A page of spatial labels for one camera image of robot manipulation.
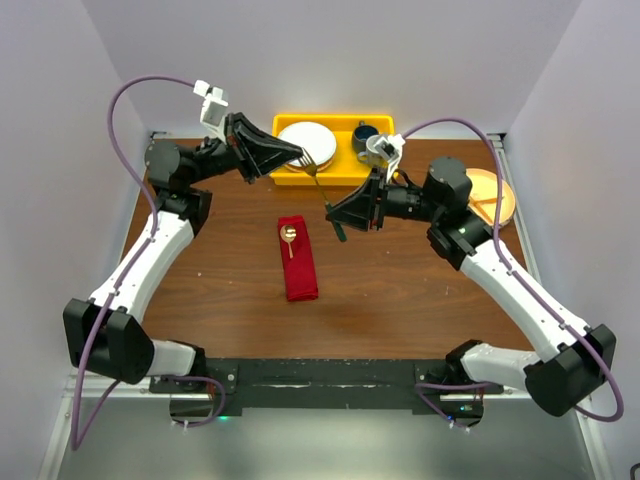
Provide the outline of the wooden plate under white plate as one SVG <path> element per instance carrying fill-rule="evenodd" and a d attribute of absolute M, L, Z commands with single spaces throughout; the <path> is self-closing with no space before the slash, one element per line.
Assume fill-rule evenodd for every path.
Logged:
<path fill-rule="evenodd" d="M 316 170 L 318 173 L 328 169 L 333 163 L 332 159 L 328 159 L 324 162 L 315 162 L 316 165 Z M 284 167 L 291 171 L 291 172 L 296 172 L 296 173 L 304 173 L 305 172 L 305 166 L 307 165 L 306 162 L 304 162 L 303 158 L 300 159 L 296 159 L 294 161 L 288 162 L 284 165 Z"/>

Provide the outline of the aluminium frame rail front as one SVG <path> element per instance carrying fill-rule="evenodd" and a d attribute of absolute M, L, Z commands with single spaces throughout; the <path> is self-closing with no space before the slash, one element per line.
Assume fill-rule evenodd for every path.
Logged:
<path fill-rule="evenodd" d="M 582 350 L 573 348 L 562 350 L 548 361 L 532 352 L 473 342 L 443 360 L 232 359 L 207 358 L 202 349 L 192 353 L 189 370 L 160 358 L 113 363 L 102 354 L 89 359 L 87 370 L 131 385 L 146 377 L 187 376 L 191 382 L 211 377 L 228 390 L 248 382 L 251 370 L 256 371 L 258 384 L 284 388 L 377 387 L 402 382 L 450 392 L 509 387 L 528 392 L 554 415 L 560 415 L 601 384 L 595 363 Z"/>

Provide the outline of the brass spoon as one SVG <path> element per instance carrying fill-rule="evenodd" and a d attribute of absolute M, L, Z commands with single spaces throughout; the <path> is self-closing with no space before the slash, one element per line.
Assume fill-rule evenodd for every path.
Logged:
<path fill-rule="evenodd" d="M 280 228 L 280 238 L 286 244 L 289 258 L 294 257 L 293 242 L 296 239 L 297 230 L 293 225 L 283 225 Z"/>

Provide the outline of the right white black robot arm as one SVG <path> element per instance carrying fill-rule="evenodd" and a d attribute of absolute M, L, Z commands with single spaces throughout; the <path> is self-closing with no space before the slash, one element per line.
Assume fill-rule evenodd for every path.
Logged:
<path fill-rule="evenodd" d="M 519 351 L 467 341 L 447 355 L 442 388 L 516 388 L 561 417 L 605 382 L 616 337 L 608 327 L 591 327 L 568 312 L 518 264 L 470 208 L 471 188 L 464 164 L 455 158 L 434 160 L 421 186 L 388 182 L 386 170 L 375 167 L 358 189 L 330 207 L 327 218 L 363 232 L 381 229 L 387 217 L 428 223 L 436 254 L 480 286 L 532 346 Z"/>

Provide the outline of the dark blue mug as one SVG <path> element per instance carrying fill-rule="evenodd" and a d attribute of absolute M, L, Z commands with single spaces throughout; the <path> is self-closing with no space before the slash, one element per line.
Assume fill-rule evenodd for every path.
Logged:
<path fill-rule="evenodd" d="M 366 143 L 370 137 L 379 134 L 379 130 L 361 120 L 351 135 L 351 147 L 356 154 L 360 154 L 366 150 Z"/>

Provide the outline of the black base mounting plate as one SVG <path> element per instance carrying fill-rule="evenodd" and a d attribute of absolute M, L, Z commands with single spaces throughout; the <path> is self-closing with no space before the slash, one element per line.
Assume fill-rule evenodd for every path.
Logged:
<path fill-rule="evenodd" d="M 480 422 L 484 413 L 484 399 L 501 394 L 503 388 L 460 391 L 461 400 L 447 401 L 448 391 L 430 390 L 418 383 L 400 383 L 374 387 L 288 387 L 256 382 L 251 370 L 248 382 L 238 389 L 228 390 L 203 382 L 176 381 L 167 377 L 150 380 L 150 392 L 171 396 L 169 412 L 174 420 L 198 422 L 211 415 L 238 417 L 250 409 L 324 409 L 324 410 L 409 410 L 416 415 L 441 411 L 449 421 L 465 426 Z"/>

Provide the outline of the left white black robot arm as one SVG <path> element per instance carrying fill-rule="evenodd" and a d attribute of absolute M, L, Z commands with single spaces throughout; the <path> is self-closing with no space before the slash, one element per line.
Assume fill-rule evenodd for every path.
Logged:
<path fill-rule="evenodd" d="M 153 340 L 142 327 L 161 280 L 209 216 L 212 194 L 195 185 L 232 171 L 252 184 L 303 154 L 241 113 L 226 116 L 222 138 L 205 138 L 196 147 L 170 141 L 149 146 L 147 180 L 155 196 L 142 233 L 88 299 L 72 299 L 63 311 L 72 365 L 127 384 L 171 376 L 185 392 L 200 390 L 207 380 L 203 349 Z"/>

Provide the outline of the yellow plastic bin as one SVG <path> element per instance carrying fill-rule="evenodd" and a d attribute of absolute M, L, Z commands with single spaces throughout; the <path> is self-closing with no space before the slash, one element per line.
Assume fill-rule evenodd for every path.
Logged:
<path fill-rule="evenodd" d="M 301 141 L 318 166 L 321 186 L 358 187 L 371 170 L 357 159 L 351 145 L 353 131 L 360 123 L 373 126 L 380 133 L 395 133 L 390 115 L 294 113 L 275 115 L 272 135 L 290 143 Z"/>

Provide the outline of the red cloth napkin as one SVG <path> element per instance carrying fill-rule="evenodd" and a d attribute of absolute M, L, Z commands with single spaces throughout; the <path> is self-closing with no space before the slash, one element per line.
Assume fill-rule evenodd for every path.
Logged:
<path fill-rule="evenodd" d="M 281 230 L 285 227 L 292 227 L 296 232 L 290 241 L 286 241 L 281 235 Z M 304 218 L 301 215 L 280 217 L 277 234 L 287 300 L 295 302 L 317 299 L 317 275 Z"/>

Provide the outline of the aluminium frame rail right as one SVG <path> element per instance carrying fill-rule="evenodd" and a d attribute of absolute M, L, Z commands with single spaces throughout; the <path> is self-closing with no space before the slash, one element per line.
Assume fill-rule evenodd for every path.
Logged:
<path fill-rule="evenodd" d="M 523 213 L 521 211 L 520 201 L 519 201 L 518 192 L 516 189 L 514 176 L 512 173 L 509 157 L 505 148 L 505 145 L 506 145 L 504 141 L 505 138 L 506 138 L 505 134 L 489 135 L 489 140 L 493 144 L 494 150 L 499 159 L 500 172 L 504 180 L 511 187 L 514 193 L 514 196 L 516 198 L 516 209 L 515 209 L 512 222 L 515 224 L 515 227 L 518 233 L 521 251 L 524 256 L 524 260 L 521 262 L 521 264 L 526 268 L 528 274 L 533 278 L 533 280 L 536 283 L 539 283 L 541 280 L 541 277 L 540 277 L 540 272 L 538 268 L 538 263 L 536 261 L 533 247 L 531 244 L 529 231 L 528 231 Z"/>

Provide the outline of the orange wooden plate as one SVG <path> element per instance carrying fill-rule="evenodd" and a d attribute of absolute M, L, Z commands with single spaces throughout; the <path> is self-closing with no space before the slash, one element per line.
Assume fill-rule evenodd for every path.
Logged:
<path fill-rule="evenodd" d="M 470 208 L 487 224 L 493 225 L 496 217 L 498 200 L 497 175 L 489 170 L 468 168 L 466 175 L 472 182 L 469 197 Z M 503 180 L 501 185 L 501 200 L 499 210 L 499 226 L 506 226 L 516 210 L 516 198 L 508 183 Z"/>

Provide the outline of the grey white mug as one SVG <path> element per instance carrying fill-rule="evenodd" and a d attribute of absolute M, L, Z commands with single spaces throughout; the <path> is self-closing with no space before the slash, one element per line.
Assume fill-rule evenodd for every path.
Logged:
<path fill-rule="evenodd" d="M 357 160 L 369 167 L 386 168 L 388 158 L 381 153 L 381 149 L 388 143 L 387 136 L 383 134 L 372 135 L 366 142 L 364 150 L 357 154 Z"/>

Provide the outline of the aluminium frame rail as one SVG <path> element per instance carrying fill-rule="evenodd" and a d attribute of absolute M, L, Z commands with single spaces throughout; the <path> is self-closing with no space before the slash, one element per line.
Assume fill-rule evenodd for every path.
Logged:
<path fill-rule="evenodd" d="M 509 387 L 528 392 L 554 415 L 560 415 L 601 384 L 595 363 L 582 350 L 573 348 L 562 350 L 548 361 L 532 352 L 473 342 L 443 360 L 232 359 L 207 358 L 202 349 L 192 353 L 189 370 L 160 358 L 113 363 L 102 354 L 89 359 L 87 370 L 131 385 L 146 377 L 187 376 L 191 382 L 211 377 L 228 390 L 248 382 L 251 370 L 256 371 L 258 384 L 284 388 L 377 387 L 402 382 L 450 392 Z"/>
<path fill-rule="evenodd" d="M 514 176 L 512 173 L 509 157 L 505 148 L 505 145 L 506 145 L 504 141 L 505 138 L 506 138 L 505 134 L 489 135 L 489 140 L 493 144 L 494 150 L 499 159 L 500 172 L 504 180 L 511 187 L 514 193 L 514 196 L 516 198 L 516 209 L 515 209 L 512 222 L 515 224 L 515 227 L 518 233 L 521 251 L 524 256 L 524 260 L 521 262 L 521 264 L 526 268 L 528 274 L 533 278 L 533 280 L 536 283 L 539 283 L 541 280 L 541 277 L 540 277 L 540 272 L 538 268 L 538 263 L 536 261 L 533 247 L 531 244 L 529 231 L 528 231 L 523 213 L 521 211 L 520 201 L 519 201 L 518 192 L 516 189 Z"/>

